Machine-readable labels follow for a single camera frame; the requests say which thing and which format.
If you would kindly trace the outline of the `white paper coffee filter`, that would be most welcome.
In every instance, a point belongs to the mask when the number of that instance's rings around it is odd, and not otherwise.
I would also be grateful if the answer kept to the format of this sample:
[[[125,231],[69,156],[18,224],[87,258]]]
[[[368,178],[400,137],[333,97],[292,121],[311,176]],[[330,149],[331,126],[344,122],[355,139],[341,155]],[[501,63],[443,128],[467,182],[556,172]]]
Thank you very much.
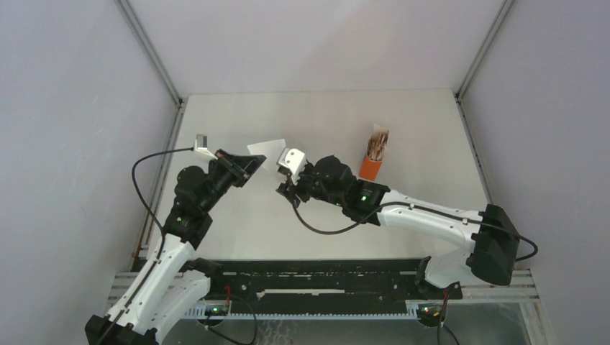
[[[285,139],[274,139],[247,145],[248,152],[251,155],[264,155],[266,157],[261,167],[270,173],[277,172],[277,161],[285,148]]]

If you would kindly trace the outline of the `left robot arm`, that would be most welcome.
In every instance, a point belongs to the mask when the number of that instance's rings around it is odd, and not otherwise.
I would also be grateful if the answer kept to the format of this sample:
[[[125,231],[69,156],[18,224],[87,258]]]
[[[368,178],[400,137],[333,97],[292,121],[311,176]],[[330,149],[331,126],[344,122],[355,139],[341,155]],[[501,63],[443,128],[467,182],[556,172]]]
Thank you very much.
[[[211,210],[227,191],[241,188],[266,160],[264,155],[234,155],[222,149],[177,175],[175,197],[161,237],[144,267],[105,316],[86,326],[89,344],[161,344],[196,301],[219,298],[220,265],[193,255],[212,224]]]

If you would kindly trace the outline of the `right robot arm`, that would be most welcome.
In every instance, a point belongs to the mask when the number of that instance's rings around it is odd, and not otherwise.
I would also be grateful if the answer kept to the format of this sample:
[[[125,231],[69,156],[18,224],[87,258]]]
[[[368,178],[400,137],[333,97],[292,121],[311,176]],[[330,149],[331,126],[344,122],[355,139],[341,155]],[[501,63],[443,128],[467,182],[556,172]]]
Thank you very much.
[[[411,229],[454,245],[447,254],[421,261],[415,282],[423,298],[436,298],[444,288],[469,278],[510,285],[523,238],[502,207],[489,203],[477,211],[421,201],[357,178],[334,155],[311,163],[302,151],[285,149],[276,164],[286,178],[277,191],[294,211],[314,199],[339,207],[354,227]]]

